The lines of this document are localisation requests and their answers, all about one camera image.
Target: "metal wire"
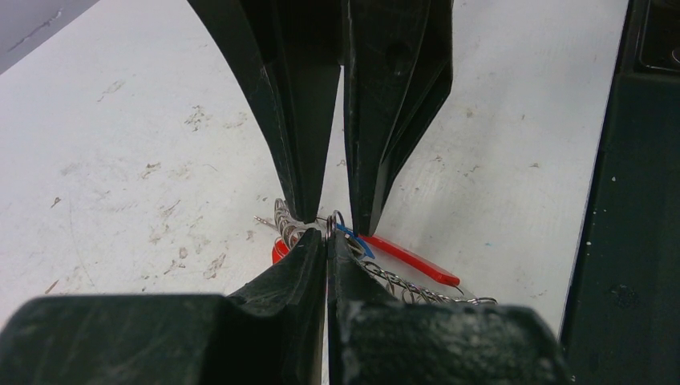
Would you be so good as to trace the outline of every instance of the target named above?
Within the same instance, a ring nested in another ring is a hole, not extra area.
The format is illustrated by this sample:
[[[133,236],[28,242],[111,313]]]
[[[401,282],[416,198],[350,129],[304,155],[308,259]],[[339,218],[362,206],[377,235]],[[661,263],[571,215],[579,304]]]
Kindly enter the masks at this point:
[[[330,239],[330,236],[337,228],[337,224],[344,226],[345,220],[342,214],[335,210],[333,214],[328,216],[326,221],[326,226],[322,226],[318,223],[304,224],[299,221],[295,221],[290,216],[290,211],[288,206],[282,199],[276,199],[274,203],[274,222],[278,232],[281,234],[281,238],[288,249],[292,249],[302,234],[310,228],[320,229],[326,231],[326,239]],[[350,249],[352,250],[352,257],[354,261],[362,268],[365,272],[369,274],[373,279],[380,282],[384,281],[385,289],[390,292],[396,298],[402,300],[405,303],[470,303],[472,305],[483,305],[483,304],[496,304],[497,300],[491,297],[479,297],[472,299],[461,299],[461,298],[451,298],[446,295],[437,293],[435,291],[429,290],[426,287],[416,285],[413,282],[409,282],[397,274],[390,271],[383,270],[380,265],[371,262],[359,260],[360,257],[366,253],[366,251],[361,247],[359,243],[346,236]]]

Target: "blue wire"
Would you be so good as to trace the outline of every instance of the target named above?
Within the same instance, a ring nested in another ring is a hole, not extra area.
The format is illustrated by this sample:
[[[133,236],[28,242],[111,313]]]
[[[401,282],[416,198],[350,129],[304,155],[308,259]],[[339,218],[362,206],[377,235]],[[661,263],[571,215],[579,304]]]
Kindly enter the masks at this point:
[[[338,230],[344,232],[345,234],[349,235],[352,239],[354,239],[357,243],[363,247],[363,249],[366,251],[365,255],[362,255],[359,259],[362,259],[363,257],[368,257],[371,259],[375,259],[375,255],[373,255],[373,252],[370,251],[370,248],[368,247],[368,244],[361,238],[355,237],[354,233],[352,233],[351,230],[349,230],[347,227],[340,225],[339,223],[336,223],[335,226],[338,228]]]

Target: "red handle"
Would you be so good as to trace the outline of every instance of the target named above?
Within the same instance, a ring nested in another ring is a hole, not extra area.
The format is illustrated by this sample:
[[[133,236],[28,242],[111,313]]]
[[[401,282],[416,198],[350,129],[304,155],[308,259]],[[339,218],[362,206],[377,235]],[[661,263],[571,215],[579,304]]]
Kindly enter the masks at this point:
[[[360,237],[369,245],[373,245],[378,249],[393,255],[395,258],[413,266],[441,284],[454,287],[460,285],[460,278],[447,272],[445,269],[435,265],[427,259],[420,257],[419,255],[413,254],[412,252],[375,235],[373,237]]]

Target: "black plastic part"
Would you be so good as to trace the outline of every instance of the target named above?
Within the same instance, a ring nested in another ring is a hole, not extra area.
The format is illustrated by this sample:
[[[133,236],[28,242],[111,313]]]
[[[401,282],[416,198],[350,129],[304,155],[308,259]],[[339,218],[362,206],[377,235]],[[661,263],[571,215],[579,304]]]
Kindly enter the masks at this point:
[[[189,0],[265,136],[293,217],[316,219],[340,66],[354,231],[451,90],[451,0]]]
[[[680,47],[650,33],[669,5],[633,1],[621,42],[561,336],[578,383],[680,383],[680,74],[645,54]]]
[[[315,384],[326,248],[297,247],[237,292],[40,298],[0,334],[1,384]]]
[[[566,384],[549,328],[514,306],[406,305],[351,259],[342,233],[329,243],[330,383]]]

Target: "metal spring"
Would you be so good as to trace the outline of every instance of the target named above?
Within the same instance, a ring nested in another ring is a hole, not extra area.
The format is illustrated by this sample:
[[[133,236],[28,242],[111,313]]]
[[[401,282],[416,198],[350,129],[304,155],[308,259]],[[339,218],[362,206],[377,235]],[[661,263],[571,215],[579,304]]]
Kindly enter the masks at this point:
[[[274,222],[276,223],[278,232],[281,234],[281,238],[283,239],[283,242],[285,243],[286,247],[288,249],[292,249],[296,243],[298,243],[298,240],[302,236],[302,234],[309,228],[313,229],[322,229],[322,226],[318,223],[311,223],[308,225],[305,225],[299,221],[295,221],[291,216],[290,216],[290,211],[288,210],[288,206],[285,204],[285,202],[282,199],[276,199],[274,203]],[[345,225],[345,220],[342,217],[342,214],[338,211],[335,210],[331,215],[328,216],[328,219],[326,219],[326,239],[329,239],[330,236],[333,234],[333,232],[337,228],[337,223],[340,223],[342,226]],[[435,291],[429,290],[423,286],[416,285],[413,282],[409,282],[397,274],[394,274],[390,271],[383,270],[378,264],[373,263],[371,261],[363,261],[359,260],[357,257],[361,257],[364,254],[364,250],[359,244],[354,244],[350,242],[350,249],[352,250],[352,256],[354,257],[354,261],[359,265],[359,267],[362,268],[362,270],[366,271],[373,279],[376,281],[380,282],[379,280],[382,279],[383,281],[386,282],[385,284],[385,289],[390,292],[393,296],[396,298],[399,298],[402,300],[402,302],[405,303],[461,303],[461,302],[466,302],[470,303],[472,305],[482,305],[482,304],[496,304],[498,303],[497,300],[491,297],[479,297],[479,298],[473,298],[473,299],[459,299],[459,298],[451,298],[446,295],[437,293]],[[397,294],[397,287],[401,289],[401,292]]]

